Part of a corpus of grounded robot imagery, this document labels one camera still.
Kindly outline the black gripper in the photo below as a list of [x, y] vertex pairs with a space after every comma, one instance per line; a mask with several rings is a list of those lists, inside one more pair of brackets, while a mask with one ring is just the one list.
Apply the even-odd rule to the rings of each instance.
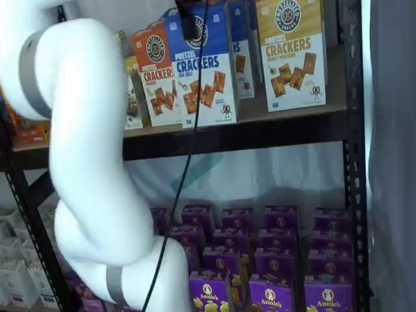
[[181, 16], [183, 37], [185, 40], [195, 39], [195, 22], [193, 16], [205, 14], [208, 1], [175, 0], [176, 8]]

